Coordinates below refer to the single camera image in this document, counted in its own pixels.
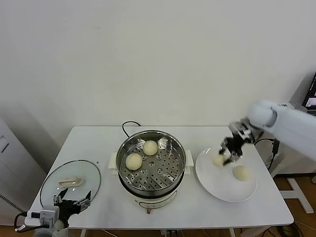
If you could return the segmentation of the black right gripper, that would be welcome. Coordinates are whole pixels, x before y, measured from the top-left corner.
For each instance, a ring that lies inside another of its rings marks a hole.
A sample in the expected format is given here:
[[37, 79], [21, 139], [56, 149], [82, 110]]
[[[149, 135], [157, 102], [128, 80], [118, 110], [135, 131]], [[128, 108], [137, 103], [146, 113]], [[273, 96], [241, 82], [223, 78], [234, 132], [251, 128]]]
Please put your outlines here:
[[227, 155], [228, 152], [231, 154], [227, 159], [224, 160], [223, 165], [231, 164], [238, 161], [243, 155], [242, 147], [245, 144], [245, 141], [239, 136], [226, 137], [224, 139], [226, 146], [221, 146], [219, 149], [220, 155]]

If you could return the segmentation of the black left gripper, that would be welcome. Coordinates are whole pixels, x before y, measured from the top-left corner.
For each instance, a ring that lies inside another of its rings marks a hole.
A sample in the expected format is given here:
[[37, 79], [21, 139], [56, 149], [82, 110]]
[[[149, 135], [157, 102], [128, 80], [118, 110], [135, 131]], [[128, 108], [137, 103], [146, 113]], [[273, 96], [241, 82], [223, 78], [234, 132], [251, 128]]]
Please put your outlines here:
[[53, 197], [53, 203], [59, 204], [59, 220], [64, 224], [68, 224], [68, 220], [72, 215], [79, 214], [80, 210], [86, 210], [91, 203], [91, 191], [78, 201], [63, 199], [67, 191], [68, 188], [62, 190], [58, 195], [54, 195]]

